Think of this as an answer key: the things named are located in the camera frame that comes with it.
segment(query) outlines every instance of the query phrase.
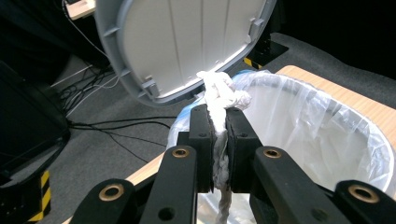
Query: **lid hinge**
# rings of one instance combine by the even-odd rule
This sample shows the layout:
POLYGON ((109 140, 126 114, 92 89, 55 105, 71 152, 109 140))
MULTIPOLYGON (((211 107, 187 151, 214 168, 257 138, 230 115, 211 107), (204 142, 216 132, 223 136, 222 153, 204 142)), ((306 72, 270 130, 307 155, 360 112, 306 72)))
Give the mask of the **lid hinge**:
POLYGON ((250 22, 250 30, 248 31, 247 35, 247 42, 249 44, 254 42, 259 37, 264 20, 252 18, 250 19, 250 22))
POLYGON ((158 90, 157 84, 154 79, 149 77, 147 82, 142 84, 143 90, 146 92, 149 98, 155 98, 160 95, 160 91, 158 90))

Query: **gray lid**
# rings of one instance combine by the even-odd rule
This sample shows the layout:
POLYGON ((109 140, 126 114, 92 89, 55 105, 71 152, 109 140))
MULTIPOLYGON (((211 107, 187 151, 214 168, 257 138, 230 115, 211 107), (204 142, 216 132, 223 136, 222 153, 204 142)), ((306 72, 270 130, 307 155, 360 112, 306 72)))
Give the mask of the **gray lid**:
POLYGON ((95 19, 125 89, 146 105, 170 105, 226 71, 254 47, 276 1, 97 0, 95 19))

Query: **white plastic liner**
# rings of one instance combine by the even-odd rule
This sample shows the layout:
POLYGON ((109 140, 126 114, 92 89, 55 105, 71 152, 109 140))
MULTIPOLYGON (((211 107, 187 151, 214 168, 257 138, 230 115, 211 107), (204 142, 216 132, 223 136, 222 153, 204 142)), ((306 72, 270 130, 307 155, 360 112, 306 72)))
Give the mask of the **white plastic liner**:
MULTIPOLYGON (((366 117, 310 84, 268 71, 242 71, 233 81, 252 96, 244 114, 262 144, 286 150, 314 182, 334 190, 337 182, 356 179, 394 196, 394 151, 366 117)), ((203 103, 200 97, 183 108, 167 147, 189 130, 191 109, 203 103)), ((213 222, 218 203, 216 191, 199 194, 198 221, 213 222)), ((228 223, 255 223, 248 194, 233 194, 228 223)))

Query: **trash bin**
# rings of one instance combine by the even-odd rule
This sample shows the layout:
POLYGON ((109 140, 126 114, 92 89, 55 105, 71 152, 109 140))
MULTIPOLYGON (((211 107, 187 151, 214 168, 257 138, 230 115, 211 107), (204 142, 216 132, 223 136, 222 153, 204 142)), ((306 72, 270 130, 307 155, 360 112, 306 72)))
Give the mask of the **trash bin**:
MULTIPOLYGON (((394 196, 394 151, 366 117, 310 84, 268 71, 241 71, 233 81, 237 90, 252 97, 244 114, 262 144, 286 150, 314 182, 334 190, 337 182, 356 179, 394 196)), ((201 96, 183 108, 169 133, 168 147, 176 144, 178 132, 189 129, 190 110, 203 103, 201 96)), ((216 192, 200 194, 198 219, 213 221, 218 201, 216 192)), ((248 195, 233 195, 228 220, 255 222, 248 195)))

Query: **yellow and black hazard tape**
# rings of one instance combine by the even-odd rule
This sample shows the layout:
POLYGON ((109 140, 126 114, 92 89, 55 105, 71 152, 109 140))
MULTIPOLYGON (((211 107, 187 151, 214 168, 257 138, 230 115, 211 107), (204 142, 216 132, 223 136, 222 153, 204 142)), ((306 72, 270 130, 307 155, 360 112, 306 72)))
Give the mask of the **yellow and black hazard tape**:
POLYGON ((37 223, 50 212, 50 172, 46 171, 40 178, 41 201, 40 211, 30 218, 27 223, 37 223))
POLYGON ((254 67, 256 69, 261 69, 262 68, 262 65, 251 61, 249 58, 244 58, 244 63, 246 63, 247 65, 249 65, 251 67, 254 67))

